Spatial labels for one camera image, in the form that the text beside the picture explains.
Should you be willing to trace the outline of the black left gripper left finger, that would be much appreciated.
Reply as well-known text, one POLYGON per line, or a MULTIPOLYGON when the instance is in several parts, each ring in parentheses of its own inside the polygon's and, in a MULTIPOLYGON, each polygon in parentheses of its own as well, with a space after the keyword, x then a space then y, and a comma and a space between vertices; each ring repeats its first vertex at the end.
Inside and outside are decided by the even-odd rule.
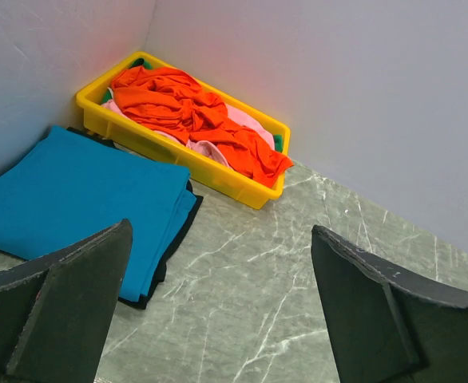
POLYGON ((133 242, 127 219, 0 271, 0 382, 92 382, 133 242))

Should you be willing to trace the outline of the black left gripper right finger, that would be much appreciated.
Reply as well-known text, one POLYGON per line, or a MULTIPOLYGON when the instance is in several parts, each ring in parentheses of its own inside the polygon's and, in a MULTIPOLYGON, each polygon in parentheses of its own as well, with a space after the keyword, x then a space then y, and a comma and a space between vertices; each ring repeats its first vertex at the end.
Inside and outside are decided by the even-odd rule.
POLYGON ((468 382, 468 291, 315 225, 311 259, 341 382, 468 382))

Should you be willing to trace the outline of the orange t-shirt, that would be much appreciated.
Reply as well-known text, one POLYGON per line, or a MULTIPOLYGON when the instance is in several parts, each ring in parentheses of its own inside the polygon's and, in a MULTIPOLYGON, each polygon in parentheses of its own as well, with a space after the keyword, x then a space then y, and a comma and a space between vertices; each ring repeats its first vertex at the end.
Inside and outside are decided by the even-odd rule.
POLYGON ((129 119, 181 144, 207 141, 230 168, 268 188, 293 166, 258 132, 231 120, 220 96, 179 69, 132 67, 119 73, 110 87, 129 119))

